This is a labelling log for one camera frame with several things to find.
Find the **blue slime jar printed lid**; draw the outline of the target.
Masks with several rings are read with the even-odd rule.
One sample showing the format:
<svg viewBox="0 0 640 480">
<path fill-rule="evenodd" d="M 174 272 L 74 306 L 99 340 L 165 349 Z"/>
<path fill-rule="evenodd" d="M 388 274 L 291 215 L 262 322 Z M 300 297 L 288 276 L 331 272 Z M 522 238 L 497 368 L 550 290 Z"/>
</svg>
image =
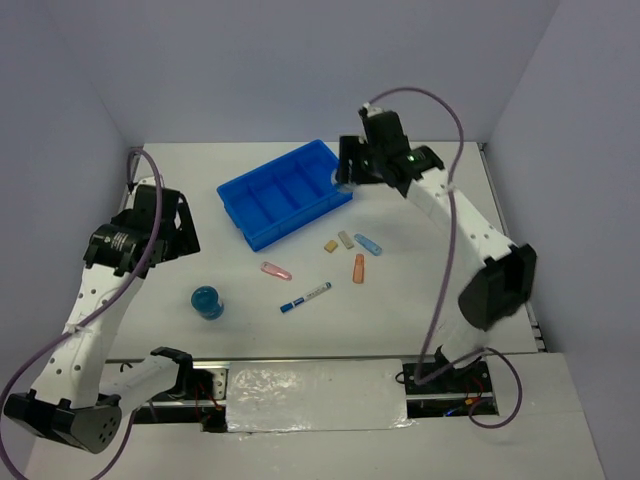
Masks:
<svg viewBox="0 0 640 480">
<path fill-rule="evenodd" d="M 351 183 L 339 181 L 339 172 L 337 170 L 332 172 L 331 184 L 333 188 L 341 194 L 350 194 L 354 191 L 354 186 Z"/>
</svg>

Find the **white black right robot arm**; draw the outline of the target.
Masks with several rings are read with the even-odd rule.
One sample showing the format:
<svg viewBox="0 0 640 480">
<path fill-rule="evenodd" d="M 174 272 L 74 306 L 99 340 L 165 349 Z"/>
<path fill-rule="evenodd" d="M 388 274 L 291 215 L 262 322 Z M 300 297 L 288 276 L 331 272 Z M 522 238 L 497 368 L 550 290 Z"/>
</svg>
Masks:
<svg viewBox="0 0 640 480">
<path fill-rule="evenodd" d="M 459 312 L 436 349 L 434 372 L 418 364 L 414 373 L 418 385 L 435 379 L 442 389 L 457 391 L 470 377 L 468 366 L 487 352 L 490 330 L 529 301 L 537 254 L 499 232 L 454 185 L 453 169 L 431 148 L 411 147 L 396 112 L 366 104 L 359 116 L 364 133 L 340 138 L 334 184 L 396 190 L 448 236 L 443 279 L 450 279 L 456 260 L 468 274 Z"/>
</svg>

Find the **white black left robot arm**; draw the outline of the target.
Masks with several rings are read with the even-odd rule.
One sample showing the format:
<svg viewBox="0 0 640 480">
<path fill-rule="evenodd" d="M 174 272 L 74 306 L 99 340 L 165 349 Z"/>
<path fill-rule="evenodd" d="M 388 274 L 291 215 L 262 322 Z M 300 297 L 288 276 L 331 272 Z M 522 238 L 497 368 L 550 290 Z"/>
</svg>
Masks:
<svg viewBox="0 0 640 480">
<path fill-rule="evenodd" d="M 26 392 L 2 400 L 4 414 L 37 437 L 92 454 L 113 441 L 124 416 L 153 397 L 189 396 L 196 385 L 190 354 L 158 347 L 120 380 L 101 380 L 119 327 L 148 272 L 199 252 L 183 193 L 139 183 L 133 204 L 90 237 L 76 303 L 63 340 Z"/>
</svg>

